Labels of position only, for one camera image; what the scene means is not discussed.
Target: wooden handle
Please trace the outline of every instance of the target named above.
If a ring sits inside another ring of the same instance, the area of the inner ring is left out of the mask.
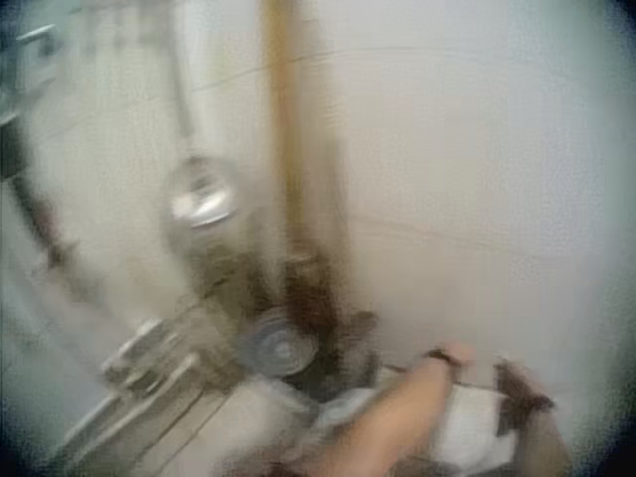
[[[293,0],[265,0],[263,33],[269,64],[269,89],[276,166],[285,197],[288,243],[304,243],[302,171],[294,121],[294,90],[289,70],[289,23]]]

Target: white wall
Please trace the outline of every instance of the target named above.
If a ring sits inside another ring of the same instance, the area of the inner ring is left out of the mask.
[[[260,192],[275,256],[260,2],[184,5],[197,142]],[[620,19],[592,1],[299,5],[321,38],[297,49],[294,69],[329,79],[321,134],[339,144],[354,300],[383,318],[385,359],[403,364],[445,339],[472,343],[482,361],[519,358],[575,442],[614,396],[607,369],[626,332],[616,303],[633,276],[622,231],[636,89]],[[113,19],[101,22],[96,35],[111,42]],[[58,128],[39,142],[43,167],[69,236],[169,310],[177,285],[155,211],[180,157],[174,105],[148,51],[108,48],[78,69],[78,103],[42,109]]]

